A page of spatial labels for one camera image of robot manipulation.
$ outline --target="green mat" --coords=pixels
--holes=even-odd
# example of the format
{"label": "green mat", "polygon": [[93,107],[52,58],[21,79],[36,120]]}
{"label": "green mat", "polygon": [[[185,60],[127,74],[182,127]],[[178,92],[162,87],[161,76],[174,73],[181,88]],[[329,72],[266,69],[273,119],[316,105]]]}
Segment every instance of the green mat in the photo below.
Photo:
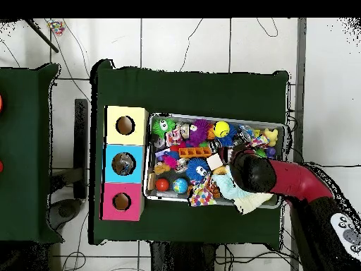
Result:
{"label": "green mat", "polygon": [[0,240],[62,240],[47,223],[49,86],[58,69],[0,68]]}
{"label": "green mat", "polygon": [[167,73],[133,67],[113,69],[111,62],[104,60],[93,67],[92,82],[90,181],[95,180],[95,196],[90,191],[90,242],[140,239],[267,243],[279,248],[280,208],[256,209],[240,215],[233,206],[188,207],[185,203],[146,200],[139,222],[100,220],[102,128],[105,105],[144,107],[149,113],[284,124],[287,72],[273,75]]}

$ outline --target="round hole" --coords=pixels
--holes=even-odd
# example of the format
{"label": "round hole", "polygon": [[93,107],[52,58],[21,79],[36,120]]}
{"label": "round hole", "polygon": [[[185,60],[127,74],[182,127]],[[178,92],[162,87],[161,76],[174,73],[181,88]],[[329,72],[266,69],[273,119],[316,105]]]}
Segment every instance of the round hole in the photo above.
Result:
{"label": "round hole", "polygon": [[116,121],[116,130],[121,135],[130,135],[134,132],[135,122],[130,116],[122,116]]}
{"label": "round hole", "polygon": [[111,162],[114,172],[120,176],[132,174],[135,169],[135,159],[128,152],[116,154]]}
{"label": "round hole", "polygon": [[118,193],[113,197],[113,206],[120,211],[125,211],[130,207],[130,196],[126,193]]}

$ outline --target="blue ball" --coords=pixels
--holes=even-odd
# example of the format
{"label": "blue ball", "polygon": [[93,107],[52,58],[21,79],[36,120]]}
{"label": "blue ball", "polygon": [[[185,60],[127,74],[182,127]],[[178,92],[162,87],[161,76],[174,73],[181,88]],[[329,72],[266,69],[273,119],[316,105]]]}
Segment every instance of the blue ball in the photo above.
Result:
{"label": "blue ball", "polygon": [[173,182],[173,190],[179,194],[185,193],[188,190],[188,183],[185,179],[176,179]]}

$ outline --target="green plush toy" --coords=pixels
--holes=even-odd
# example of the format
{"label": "green plush toy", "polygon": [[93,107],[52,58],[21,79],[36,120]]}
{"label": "green plush toy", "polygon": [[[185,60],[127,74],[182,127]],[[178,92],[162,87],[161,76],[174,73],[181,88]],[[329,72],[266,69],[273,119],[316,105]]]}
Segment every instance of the green plush toy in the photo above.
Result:
{"label": "green plush toy", "polygon": [[164,138],[165,132],[172,131],[175,127],[176,123],[171,119],[158,119],[153,124],[152,133]]}

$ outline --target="yellow box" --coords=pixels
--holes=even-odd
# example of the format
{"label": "yellow box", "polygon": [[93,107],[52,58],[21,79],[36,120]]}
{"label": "yellow box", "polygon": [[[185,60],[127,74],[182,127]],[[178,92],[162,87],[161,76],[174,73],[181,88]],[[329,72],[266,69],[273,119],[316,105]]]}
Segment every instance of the yellow box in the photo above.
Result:
{"label": "yellow box", "polygon": [[105,110],[106,143],[114,145],[145,145],[147,110],[141,107],[120,106],[108,106]]}

